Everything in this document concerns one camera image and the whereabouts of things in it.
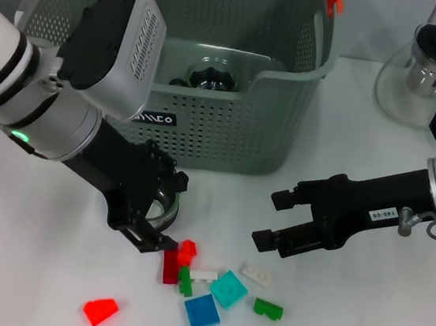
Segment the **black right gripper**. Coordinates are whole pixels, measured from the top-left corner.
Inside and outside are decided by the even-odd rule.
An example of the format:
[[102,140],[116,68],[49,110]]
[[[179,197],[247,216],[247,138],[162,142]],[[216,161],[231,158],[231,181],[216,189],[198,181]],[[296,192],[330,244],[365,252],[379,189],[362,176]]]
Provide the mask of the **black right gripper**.
[[425,169],[364,181],[350,180],[345,174],[332,176],[324,180],[311,200],[314,184],[315,180],[299,182],[293,190],[272,193],[277,211],[311,205],[314,222],[253,232],[259,253],[277,250],[281,258],[286,258],[322,248],[339,249],[361,231],[397,226],[398,216],[386,212],[410,208],[419,214],[434,210]]

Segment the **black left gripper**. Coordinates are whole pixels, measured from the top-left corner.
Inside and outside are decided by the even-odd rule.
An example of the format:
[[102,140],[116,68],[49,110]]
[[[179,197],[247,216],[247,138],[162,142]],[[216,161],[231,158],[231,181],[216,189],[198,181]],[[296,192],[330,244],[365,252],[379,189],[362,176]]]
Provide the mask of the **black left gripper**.
[[179,202],[147,201],[147,194],[158,189],[176,194],[176,161],[154,140],[147,140],[144,153],[103,120],[88,145],[63,163],[104,195],[108,225],[138,251],[177,248],[164,231],[179,215]]

